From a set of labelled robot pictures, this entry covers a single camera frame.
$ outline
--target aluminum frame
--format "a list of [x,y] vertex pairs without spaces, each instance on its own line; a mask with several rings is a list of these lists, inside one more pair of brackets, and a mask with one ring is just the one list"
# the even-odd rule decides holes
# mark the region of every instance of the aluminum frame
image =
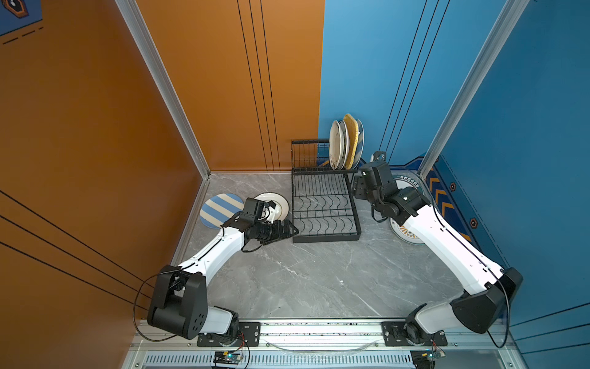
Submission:
[[199,173],[203,180],[208,179],[211,170],[205,160],[205,155],[203,155],[199,142],[196,140],[195,132],[192,130],[191,124],[186,117],[181,101],[172,85],[172,81],[166,71],[162,58],[160,58],[160,54],[158,53],[156,44],[153,42],[148,26],[143,20],[137,2],[135,0],[115,0],[115,3],[119,7],[119,11],[135,40],[137,48],[142,54],[143,60],[162,95],[162,99],[168,107],[168,111],[170,111],[170,115],[178,128],[178,132],[180,132],[182,136],[187,150],[191,154],[192,160],[199,169]]
[[418,175],[423,180],[426,180],[430,168],[432,168],[434,162],[443,151],[442,149],[453,134],[467,106],[471,103],[473,96],[475,96],[477,89],[490,70],[491,65],[496,60],[496,57],[500,53],[504,43],[506,43],[508,36],[528,3],[529,0],[507,0],[504,4],[498,19],[496,19],[494,26],[486,38],[486,42],[481,47],[467,78],[465,78],[457,97],[455,97],[455,101],[453,101],[447,116],[442,121],[437,134],[434,136],[418,168]]
[[[318,318],[318,319],[240,319],[242,322],[259,322],[260,344],[251,347],[253,355],[282,350],[307,351],[322,355],[333,351],[355,352],[363,347],[362,352],[371,355],[399,354],[420,347],[407,345],[403,347],[387,347],[382,336],[381,322],[404,321],[404,318]],[[139,329],[149,338],[161,339],[171,334],[152,327],[147,321],[141,320]],[[490,328],[494,339],[504,339],[504,324],[496,321]],[[446,331],[448,346],[444,347],[448,355],[453,351],[498,350],[487,335],[477,334],[467,328],[449,329]],[[197,338],[187,340],[174,337],[164,342],[145,341],[138,334],[127,353],[122,369],[142,367],[148,353],[159,352],[191,352],[208,353],[215,348],[198,347]],[[512,336],[506,346],[500,350],[500,357],[506,368],[526,369]]]

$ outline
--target black cable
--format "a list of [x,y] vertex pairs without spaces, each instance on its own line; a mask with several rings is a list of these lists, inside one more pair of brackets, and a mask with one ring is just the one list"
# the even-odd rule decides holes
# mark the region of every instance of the black cable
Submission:
[[256,247],[254,250],[244,250],[245,246],[246,245],[243,245],[242,249],[241,249],[243,253],[253,253],[254,251],[258,250],[260,247],[262,247],[262,244],[260,244],[260,246]]
[[406,114],[404,116],[404,119],[402,120],[402,125],[399,127],[399,132],[398,132],[397,138],[395,139],[394,147],[391,149],[391,154],[389,156],[390,160],[391,160],[391,156],[394,154],[395,147],[398,144],[399,136],[402,133],[402,129],[404,128],[405,120],[408,117],[409,108],[412,107],[412,102],[414,101],[414,96],[416,96],[416,91],[418,91],[418,86],[420,85],[420,81],[422,80],[422,75],[424,74],[424,70],[426,69],[426,64],[428,63],[428,59],[430,58],[430,53],[432,52],[434,42],[437,40],[438,32],[441,29],[441,25],[443,24],[444,16],[447,13],[448,5],[450,3],[451,3],[451,0],[449,0],[449,2],[447,2],[447,7],[444,8],[444,13],[442,13],[443,16],[441,18],[441,22],[438,24],[437,32],[434,34],[434,40],[432,41],[432,45],[430,45],[430,50],[428,51],[428,55],[426,56],[426,61],[424,62],[424,66],[422,67],[422,72],[420,72],[420,78],[418,78],[418,83],[416,84],[416,88],[414,89],[414,94],[412,95],[412,99],[409,101],[408,109],[406,110]]
[[24,207],[25,209],[27,209],[28,211],[30,211],[31,213],[35,214],[37,217],[43,219],[44,221],[46,221],[47,223],[49,223],[50,225],[54,226],[55,228],[59,229],[60,231],[62,231],[63,233],[65,233],[66,235],[70,236],[72,239],[78,241],[79,243],[81,243],[82,245],[88,247],[90,250],[94,251],[95,253],[97,253],[98,255],[102,256],[103,258],[107,259],[108,261],[110,261],[111,263],[115,264],[116,266],[118,266],[119,268],[123,269],[125,272],[131,274],[132,276],[134,276],[135,278],[142,280],[140,277],[136,276],[135,274],[133,274],[132,272],[128,271],[127,269],[123,268],[121,265],[115,263],[114,261],[112,261],[111,259],[109,259],[108,257],[106,257],[105,255],[102,255],[101,253],[99,253],[98,251],[94,250],[92,247],[88,246],[87,244],[83,243],[82,241],[80,241],[79,239],[77,239],[76,237],[72,236],[70,233],[67,233],[65,230],[59,228],[58,226],[56,226],[54,223],[50,222],[49,220],[47,220],[46,218],[44,218],[43,216],[41,216],[39,213],[36,213],[33,209],[29,208],[28,206],[26,206],[25,204],[21,203],[20,201],[18,201],[17,199],[15,199],[14,197],[10,196],[9,194],[7,194],[6,192],[4,192],[3,190],[0,190],[0,194],[8,197],[10,200],[14,201],[15,203],[19,204],[20,206]]
[[132,303],[131,301],[129,301],[129,300],[127,300],[127,299],[124,299],[124,298],[122,298],[121,296],[117,296],[117,295],[115,295],[113,292],[109,292],[109,291],[105,290],[104,288],[100,288],[100,287],[98,287],[97,285],[94,285],[94,284],[92,284],[92,283],[90,283],[90,282],[87,282],[87,281],[85,281],[84,279],[82,279],[82,278],[80,278],[80,277],[74,276],[73,274],[71,274],[71,273],[68,273],[68,272],[66,272],[66,271],[65,271],[65,270],[63,270],[63,269],[60,269],[60,268],[58,268],[57,266],[53,266],[53,265],[51,265],[51,264],[49,264],[49,263],[47,263],[47,262],[44,262],[44,261],[43,261],[43,260],[41,260],[41,259],[38,259],[38,258],[34,257],[33,255],[27,254],[27,253],[26,253],[26,252],[24,252],[24,251],[20,251],[20,250],[19,250],[19,249],[17,249],[16,247],[12,247],[12,246],[10,246],[9,244],[7,244],[7,243],[4,243],[4,242],[2,242],[2,241],[0,241],[0,244],[2,244],[2,245],[4,245],[4,246],[6,246],[7,248],[9,248],[9,249],[11,249],[11,250],[14,250],[14,251],[16,251],[16,252],[18,252],[18,253],[21,253],[21,254],[23,254],[24,256],[28,256],[28,257],[30,257],[31,259],[33,259],[33,260],[35,260],[35,261],[38,261],[38,262],[40,262],[41,264],[47,265],[47,266],[48,266],[48,267],[50,267],[50,268],[53,268],[53,269],[55,269],[55,270],[57,270],[57,271],[59,271],[59,272],[61,272],[61,273],[64,273],[65,275],[69,275],[69,276],[70,276],[70,277],[72,277],[72,278],[75,278],[75,279],[77,279],[77,280],[79,280],[79,281],[81,281],[81,282],[84,282],[84,283],[86,283],[87,285],[90,285],[90,286],[92,286],[92,287],[98,288],[98,289],[100,289],[101,291],[103,291],[103,292],[106,292],[106,293],[108,293],[109,295],[116,297],[117,299],[121,299],[121,300],[123,300],[123,301],[126,301],[126,302],[128,302],[128,303]]
[[66,255],[68,255],[68,256],[71,256],[71,257],[73,257],[74,259],[78,260],[79,262],[82,262],[82,263],[86,264],[87,266],[91,267],[92,269],[94,269],[94,270],[96,270],[96,271],[98,271],[98,272],[100,272],[100,273],[102,273],[102,274],[106,275],[107,277],[109,277],[109,278],[111,278],[111,279],[113,279],[113,280],[116,280],[117,282],[121,283],[123,286],[127,286],[127,287],[131,288],[132,290],[134,290],[134,291],[137,291],[135,288],[133,288],[133,287],[129,286],[127,283],[124,283],[124,282],[122,282],[121,280],[118,280],[118,279],[116,279],[116,278],[115,278],[115,277],[113,277],[112,275],[110,275],[110,274],[108,274],[108,273],[106,273],[106,272],[104,272],[104,271],[100,270],[99,268],[97,268],[97,267],[93,266],[92,264],[89,264],[89,263],[85,262],[85,261],[84,261],[84,260],[82,260],[81,258],[79,258],[79,257],[77,257],[77,256],[75,256],[75,255],[73,255],[73,254],[71,254],[71,253],[69,253],[69,252],[65,251],[65,250],[64,250],[64,249],[62,249],[61,247],[59,247],[59,246],[57,246],[57,245],[55,245],[55,244],[53,244],[53,243],[49,242],[48,240],[44,239],[43,237],[41,237],[41,236],[39,236],[39,235],[37,235],[37,234],[35,234],[35,233],[33,233],[33,232],[29,231],[29,230],[28,230],[28,229],[26,229],[25,227],[23,227],[23,226],[20,226],[19,224],[17,224],[17,223],[15,223],[15,222],[13,222],[12,220],[10,220],[10,219],[8,219],[8,218],[4,217],[3,215],[0,215],[0,218],[1,218],[1,219],[4,219],[4,220],[5,220],[5,221],[7,221],[7,222],[9,222],[9,223],[10,223],[10,224],[12,224],[13,226],[16,226],[16,227],[20,228],[21,230],[24,230],[24,231],[25,231],[25,232],[27,232],[28,234],[31,234],[31,235],[35,236],[36,238],[38,238],[38,239],[40,239],[41,241],[43,241],[43,242],[45,242],[45,243],[49,244],[50,246],[53,246],[53,247],[55,247],[56,249],[58,249],[59,251],[63,252],[64,254],[66,254]]
[[375,218],[375,208],[373,208],[373,205],[371,205],[371,217],[373,217],[373,220],[375,220],[377,223],[383,223],[384,221],[386,221],[389,218],[383,218],[381,220],[377,220]]
[[395,92],[394,103],[391,104],[391,111],[389,111],[389,118],[387,118],[387,124],[385,125],[385,129],[383,130],[383,137],[381,137],[381,143],[379,144],[379,150],[381,150],[381,146],[383,145],[383,139],[385,139],[385,133],[387,132],[387,127],[389,126],[389,120],[391,119],[391,113],[394,112],[395,101],[398,99],[399,88],[402,85],[402,81],[404,79],[405,69],[408,67],[409,56],[412,54],[412,48],[414,47],[414,41],[416,41],[416,35],[418,34],[418,29],[420,28],[420,23],[422,22],[422,16],[424,15],[424,9],[426,9],[426,3],[428,0],[424,2],[424,7],[422,7],[422,14],[420,14],[420,20],[418,21],[418,25],[416,26],[416,32],[414,33],[414,39],[412,40],[412,45],[409,47],[408,58],[406,59],[406,64],[404,65],[404,70],[402,71],[402,76],[399,79],[398,90]]
[[221,242],[221,240],[223,239],[223,237],[225,236],[225,228],[221,227],[221,237],[219,238],[219,240],[217,240],[217,242],[215,242],[215,244],[213,246],[211,246],[211,248],[209,250],[207,250],[206,253],[204,253],[200,258],[198,258],[196,261],[200,262],[201,259],[203,259],[205,257],[205,255],[207,255],[209,253],[209,251],[213,250],[213,248],[219,243]]
[[258,130],[260,131],[260,143],[262,145],[262,154],[264,155],[264,166],[268,170],[266,163],[266,153],[264,152],[264,141],[262,140],[262,127],[260,126],[260,117],[258,115],[258,104],[256,104],[256,94],[254,93],[254,80],[252,79],[252,69],[250,69],[250,59],[248,58],[248,47],[246,46],[246,34],[244,33],[244,23],[242,23],[242,13],[240,12],[240,2],[235,0],[238,4],[238,15],[240,16],[240,24],[242,26],[242,36],[244,37],[244,49],[246,50],[246,62],[248,63],[248,71],[250,72],[250,84],[252,85],[252,95],[254,96],[254,107],[256,108],[256,119],[258,119]]
[[434,207],[434,205],[432,206],[432,210],[434,210],[434,215],[436,216],[438,222],[440,223],[441,227],[443,227],[454,239],[457,240],[457,242],[459,242],[463,247],[465,247],[465,249],[467,251],[469,251],[484,267],[487,268],[487,270],[491,273],[492,276],[494,276],[494,278],[496,278],[496,280],[498,281],[498,284],[500,285],[500,287],[502,288],[502,292],[504,292],[504,297],[506,298],[506,332],[504,333],[504,342],[501,345],[496,344],[496,342],[494,341],[494,338],[491,336],[491,333],[488,329],[487,334],[490,336],[490,339],[492,341],[492,343],[494,344],[494,346],[496,346],[497,348],[503,348],[506,345],[506,342],[508,342],[508,331],[510,328],[510,301],[508,299],[508,293],[506,292],[506,289],[504,288],[504,285],[502,284],[502,282],[500,281],[500,279],[494,274],[494,272],[491,271],[491,269],[479,258],[477,257],[477,255],[475,255],[473,253],[473,251],[471,251],[469,249],[469,247],[465,246],[465,244],[463,242],[461,242],[461,240],[459,240],[459,238],[457,238],[451,231],[449,231],[443,224],[443,222],[441,222],[441,220],[438,218],[438,214],[437,214],[437,210]]
[[246,362],[246,366],[244,367],[244,369],[248,368],[248,364],[250,363],[250,346],[248,346],[248,343],[245,341],[244,339],[244,333],[242,333],[242,342],[244,343],[244,345],[246,345],[246,348],[248,348],[248,361]]
[[[434,6],[434,11],[432,12],[432,17],[430,18],[430,22],[428,23],[428,28],[426,29],[426,34],[424,35],[424,40],[422,41],[422,46],[420,46],[420,51],[418,52],[418,57],[416,58],[416,63],[414,63],[414,69],[412,70],[412,74],[409,77],[408,87],[406,88],[406,92],[404,93],[404,98],[402,99],[402,103],[399,106],[398,116],[395,118],[396,125],[398,123],[399,115],[402,112],[402,108],[404,107],[405,98],[407,97],[409,87],[412,84],[412,79],[414,78],[414,72],[416,72],[416,67],[418,66],[418,62],[420,61],[420,55],[422,55],[422,49],[424,48],[424,44],[426,43],[426,38],[428,37],[428,32],[430,31],[430,26],[432,25],[432,21],[434,19],[434,14],[437,12],[439,2],[440,2],[440,0],[437,0],[437,4]],[[389,136],[389,141],[387,141],[387,146],[385,147],[385,150],[383,150],[383,151],[386,152],[387,150],[389,150],[389,144],[391,143],[391,138],[393,136],[394,136],[394,132],[391,131],[391,135]]]
[[258,76],[260,77],[260,90],[262,91],[262,104],[264,106],[264,118],[266,119],[266,133],[268,135],[268,147],[270,148],[270,161],[273,163],[273,144],[270,142],[270,129],[268,128],[268,114],[266,112],[266,99],[264,98],[264,86],[262,84],[262,72],[260,71],[260,58],[258,57],[258,43],[256,42],[256,31],[254,30],[254,16],[252,15],[252,3],[248,0],[250,6],[250,19],[252,19],[252,32],[254,33],[254,46],[256,48],[256,63],[258,63]]
[[[179,271],[181,271],[181,270],[185,270],[185,269],[187,269],[187,268],[190,268],[190,267],[191,267],[191,266],[193,266],[193,265],[195,265],[195,263],[192,263],[191,265],[189,265],[189,266],[185,266],[184,268],[181,268],[181,269],[168,270],[167,272],[160,272],[160,273],[158,273],[158,274],[154,274],[153,276],[151,276],[151,277],[148,277],[146,280],[144,280],[144,281],[143,281],[142,285],[139,287],[139,291],[141,291],[141,290],[142,290],[142,287],[143,287],[143,285],[144,285],[144,284],[145,284],[145,283],[146,283],[148,280],[150,280],[151,278],[157,277],[157,276],[159,276],[159,275],[162,275],[162,274],[167,274],[167,273],[174,273],[174,272],[179,272]],[[139,291],[137,292],[137,295],[135,295],[135,301],[133,302],[133,316],[132,316],[132,319],[133,319],[133,326],[135,327],[135,330],[137,331],[137,333],[139,333],[139,335],[140,335],[141,337],[143,337],[143,338],[145,338],[146,340],[148,340],[148,341],[151,341],[151,342],[162,342],[162,341],[166,341],[167,339],[171,339],[171,338],[174,338],[174,337],[176,337],[176,335],[173,335],[173,336],[170,336],[170,337],[166,337],[166,338],[164,338],[164,339],[151,339],[151,338],[148,338],[148,337],[144,336],[144,334],[143,334],[143,333],[141,333],[141,332],[139,331],[139,328],[137,327],[137,322],[135,321],[135,306],[137,306],[137,298],[139,297]]]
[[274,116],[273,84],[270,81],[270,63],[268,62],[268,45],[266,44],[266,29],[264,28],[264,12],[262,10],[262,0],[260,0],[260,15],[262,16],[262,31],[264,33],[264,47],[266,48],[266,66],[268,68],[268,87],[270,88],[270,103],[273,107],[273,124],[274,140],[277,144],[278,170],[281,170],[281,155],[278,150],[277,121]]

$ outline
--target white robot arm segment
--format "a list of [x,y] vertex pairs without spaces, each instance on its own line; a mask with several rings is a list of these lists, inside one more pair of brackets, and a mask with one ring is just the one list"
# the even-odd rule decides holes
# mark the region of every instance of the white robot arm segment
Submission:
[[448,266],[467,293],[475,295],[485,291],[487,283],[493,285],[497,282],[491,273],[500,277],[502,268],[467,242],[438,214],[436,208],[426,205],[416,212],[418,215],[408,218],[404,227],[418,236]]

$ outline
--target gray marble surface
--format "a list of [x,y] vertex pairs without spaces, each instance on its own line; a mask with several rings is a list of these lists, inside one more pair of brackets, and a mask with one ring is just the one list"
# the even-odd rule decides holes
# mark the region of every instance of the gray marble surface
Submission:
[[[205,198],[228,192],[243,200],[277,192],[291,202],[291,175],[211,175]],[[392,317],[462,291],[427,246],[402,241],[388,222],[376,223],[366,201],[357,200],[356,206],[360,240],[282,240],[254,253],[236,253],[209,284],[209,305],[232,309],[243,318]],[[197,220],[185,258],[217,232]]]

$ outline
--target black wire dish rack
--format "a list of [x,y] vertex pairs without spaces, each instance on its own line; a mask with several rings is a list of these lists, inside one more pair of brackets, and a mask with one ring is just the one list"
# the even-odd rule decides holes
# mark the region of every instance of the black wire dish rack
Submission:
[[299,234],[294,243],[356,241],[359,216],[350,178],[357,172],[334,170],[329,163],[330,140],[291,142],[293,224]]

